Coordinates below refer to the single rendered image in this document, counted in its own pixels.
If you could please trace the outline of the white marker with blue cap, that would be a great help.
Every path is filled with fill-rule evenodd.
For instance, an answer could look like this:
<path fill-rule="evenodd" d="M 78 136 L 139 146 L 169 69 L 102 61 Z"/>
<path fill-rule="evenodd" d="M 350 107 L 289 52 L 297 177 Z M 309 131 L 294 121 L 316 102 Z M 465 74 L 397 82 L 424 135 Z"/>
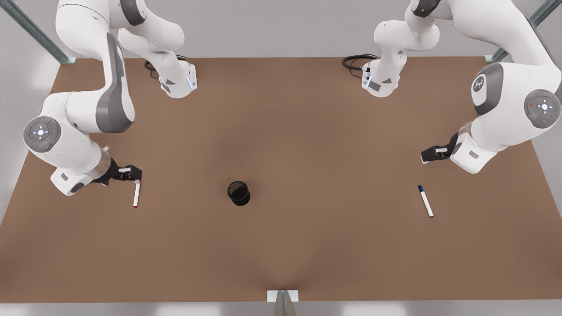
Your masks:
<path fill-rule="evenodd" d="M 419 189 L 419 192 L 420 192 L 420 196 L 422 197 L 422 200 L 423 200 L 423 202 L 424 202 L 424 206 L 425 206 L 425 208 L 426 208 L 426 210 L 427 210 L 428 216 L 429 216 L 430 218 L 433 218 L 433 217 L 434 217 L 433 210 L 432 210 L 432 208 L 431 208 L 431 206 L 430 206 L 429 200 L 428 200 L 428 198 L 427 198 L 427 195 L 426 195 L 426 193 L 425 193 L 425 190 L 424 190 L 423 186 L 422 186 L 422 185 L 418 185 L 418 189 Z"/>

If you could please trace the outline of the black mesh pen cup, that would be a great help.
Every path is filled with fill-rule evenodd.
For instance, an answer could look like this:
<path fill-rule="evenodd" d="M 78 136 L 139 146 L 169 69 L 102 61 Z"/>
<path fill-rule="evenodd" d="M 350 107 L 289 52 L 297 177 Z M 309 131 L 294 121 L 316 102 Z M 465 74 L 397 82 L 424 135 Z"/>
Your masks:
<path fill-rule="evenodd" d="M 237 206 L 246 205 L 251 197 L 249 188 L 245 182 L 237 180 L 229 184 L 227 188 L 227 195 Z"/>

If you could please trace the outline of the silver frame post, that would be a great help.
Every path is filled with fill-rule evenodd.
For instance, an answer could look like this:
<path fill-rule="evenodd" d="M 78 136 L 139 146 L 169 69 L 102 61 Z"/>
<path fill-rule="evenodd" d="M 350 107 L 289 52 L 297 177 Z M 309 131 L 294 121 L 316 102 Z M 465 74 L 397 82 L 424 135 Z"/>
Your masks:
<path fill-rule="evenodd" d="M 275 302 L 273 316 L 297 316 L 294 302 L 298 301 L 298 290 L 267 291 L 267 302 Z"/>
<path fill-rule="evenodd" d="M 76 58 L 67 56 L 13 0 L 0 0 L 0 8 L 14 19 L 14 21 L 34 38 L 34 40 L 36 40 L 36 42 L 38 42 L 38 44 L 40 44 L 57 62 L 62 65 L 76 63 Z"/>
<path fill-rule="evenodd" d="M 498 14 L 498 27 L 492 26 L 488 41 L 499 49 L 485 56 L 486 62 L 501 62 L 510 55 L 515 63 L 540 65 L 554 62 L 546 44 L 541 40 L 536 26 L 562 5 L 562 0 L 543 0 L 542 4 L 527 18 L 514 7 Z"/>

